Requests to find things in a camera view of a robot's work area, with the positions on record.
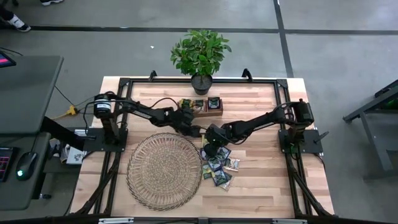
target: screen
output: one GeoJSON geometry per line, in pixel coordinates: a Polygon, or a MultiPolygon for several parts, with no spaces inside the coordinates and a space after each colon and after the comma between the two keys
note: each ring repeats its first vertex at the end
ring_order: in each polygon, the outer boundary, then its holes
{"type": "Polygon", "coordinates": [[[0,68],[13,66],[13,65],[15,65],[15,63],[0,52],[0,68]]]}

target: potted plant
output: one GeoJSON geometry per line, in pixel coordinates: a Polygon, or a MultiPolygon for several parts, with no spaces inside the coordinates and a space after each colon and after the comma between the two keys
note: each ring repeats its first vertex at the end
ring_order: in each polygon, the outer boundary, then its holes
{"type": "Polygon", "coordinates": [[[229,40],[210,30],[190,30],[185,36],[189,38],[175,44],[170,60],[181,73],[192,76],[195,92],[205,95],[213,83],[211,76],[220,69],[224,49],[232,52],[231,47],[224,44],[229,40]]]}

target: black plant pot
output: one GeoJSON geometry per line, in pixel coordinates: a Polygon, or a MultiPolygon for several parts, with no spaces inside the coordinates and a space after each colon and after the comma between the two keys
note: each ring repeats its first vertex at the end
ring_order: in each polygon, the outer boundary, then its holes
{"type": "Polygon", "coordinates": [[[213,78],[211,75],[192,75],[191,84],[197,95],[205,95],[209,92],[211,85],[213,84],[213,78]]]}

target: robotic arm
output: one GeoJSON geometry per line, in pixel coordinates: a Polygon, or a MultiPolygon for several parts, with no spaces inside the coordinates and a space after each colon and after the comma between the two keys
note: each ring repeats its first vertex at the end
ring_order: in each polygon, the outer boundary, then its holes
{"type": "Polygon", "coordinates": [[[178,133],[185,136],[200,137],[199,126],[192,126],[194,119],[190,110],[172,107],[152,109],[139,102],[121,98],[108,91],[94,97],[94,115],[100,119],[103,125],[106,144],[117,144],[119,139],[119,127],[117,117],[125,112],[132,113],[141,118],[148,119],[157,127],[171,126],[178,133]],[[119,109],[111,112],[111,103],[118,103],[119,109]]]}
{"type": "Polygon", "coordinates": [[[302,99],[277,106],[274,110],[249,121],[234,121],[222,127],[211,124],[206,131],[206,140],[210,143],[204,148],[210,156],[215,156],[216,149],[228,143],[242,144],[254,131],[274,124],[288,124],[291,142],[303,141],[303,131],[314,122],[309,103],[302,99]]]}

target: keyboard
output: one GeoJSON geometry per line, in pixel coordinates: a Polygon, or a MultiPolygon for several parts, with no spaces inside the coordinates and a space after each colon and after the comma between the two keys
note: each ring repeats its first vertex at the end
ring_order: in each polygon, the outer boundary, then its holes
{"type": "Polygon", "coordinates": [[[6,181],[16,151],[15,147],[0,147],[0,182],[6,181]]]}

